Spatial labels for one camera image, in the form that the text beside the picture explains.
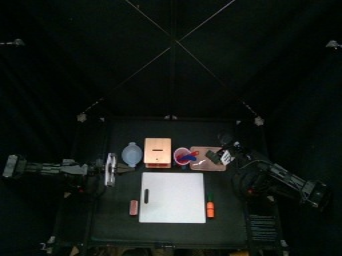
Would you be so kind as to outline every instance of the light fixture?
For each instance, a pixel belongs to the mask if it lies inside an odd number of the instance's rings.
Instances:
[[[337,49],[338,47],[342,48],[342,45],[338,44],[338,42],[336,40],[330,40],[326,47],[333,47]]]
[[[0,46],[10,46],[10,45],[24,46],[26,43],[22,39],[16,39],[14,42],[0,42]]]

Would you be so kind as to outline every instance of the wooden box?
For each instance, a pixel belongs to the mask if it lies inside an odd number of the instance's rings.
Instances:
[[[146,168],[171,168],[171,139],[145,139]]]

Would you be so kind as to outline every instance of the white board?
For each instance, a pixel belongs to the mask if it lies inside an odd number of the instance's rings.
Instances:
[[[139,222],[206,223],[203,173],[145,172]]]

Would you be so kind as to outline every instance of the black backdrop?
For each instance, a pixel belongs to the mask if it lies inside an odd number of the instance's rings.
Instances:
[[[0,42],[23,38],[27,46],[0,47],[0,165],[14,153],[44,162],[70,157],[84,125],[76,115],[103,96],[87,113],[95,122],[108,115],[254,118],[243,100],[266,119],[271,160],[334,190],[324,214],[282,200],[293,251],[338,255],[342,51],[325,45],[342,39],[340,1],[233,1],[181,41],[193,56],[173,39],[230,2],[131,3],[171,38],[127,1],[2,2]],[[0,183],[3,249],[36,247],[51,234],[56,204],[46,195],[60,189],[34,182]]]

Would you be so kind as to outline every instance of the red object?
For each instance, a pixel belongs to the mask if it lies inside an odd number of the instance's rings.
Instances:
[[[214,218],[215,217],[215,207],[213,202],[207,202],[207,217]]]
[[[138,200],[131,200],[130,215],[131,216],[137,216],[138,215]]]

